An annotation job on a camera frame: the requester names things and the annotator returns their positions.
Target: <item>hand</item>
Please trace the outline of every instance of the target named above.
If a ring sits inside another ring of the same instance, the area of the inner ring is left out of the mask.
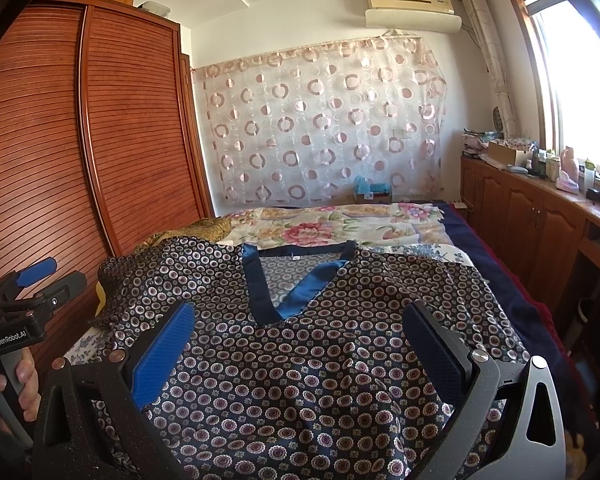
[[[33,362],[33,356],[28,348],[22,351],[22,361],[16,367],[16,376],[24,384],[24,388],[18,396],[18,402],[24,412],[24,420],[33,422],[38,416],[40,406],[40,394],[38,393],[38,372]],[[0,375],[0,392],[4,390],[7,379]],[[11,433],[6,423],[0,416],[0,429]]]

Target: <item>white curtain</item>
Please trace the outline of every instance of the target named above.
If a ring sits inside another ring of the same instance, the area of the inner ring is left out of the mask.
[[[245,57],[197,69],[195,81],[223,209],[350,202],[357,176],[398,197],[440,190],[446,81],[420,37]]]
[[[496,104],[502,118],[504,136],[506,139],[515,139],[520,136],[518,120],[513,106],[511,106],[509,89],[507,89],[507,65],[493,16],[486,0],[462,0],[462,3],[469,14],[469,20],[487,63],[491,89],[495,94]]]

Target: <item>bottle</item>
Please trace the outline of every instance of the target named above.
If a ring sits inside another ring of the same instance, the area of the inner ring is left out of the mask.
[[[596,165],[589,159],[584,161],[584,191],[596,189]]]

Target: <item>wooden shelf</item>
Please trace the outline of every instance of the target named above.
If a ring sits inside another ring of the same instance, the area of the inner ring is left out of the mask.
[[[580,241],[578,250],[584,254],[597,268],[600,269],[600,238],[597,240],[589,240],[583,238]]]

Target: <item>metal screw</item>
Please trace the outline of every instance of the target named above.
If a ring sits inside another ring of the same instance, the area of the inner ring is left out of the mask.
[[[60,368],[64,368],[64,365],[66,364],[66,359],[64,357],[57,357],[56,359],[54,359],[54,361],[51,363],[51,367],[54,370],[59,370]]]
[[[122,361],[122,359],[125,358],[125,356],[126,353],[124,350],[114,350],[109,354],[109,361],[111,361],[112,363],[119,363],[120,361]]]
[[[474,358],[474,361],[478,361],[479,363],[485,363],[489,360],[489,354],[480,349],[475,349],[471,352],[471,357]]]
[[[541,357],[539,355],[534,355],[531,358],[531,364],[536,368],[540,368],[541,370],[543,368],[546,368],[546,361],[544,360],[544,357]]]

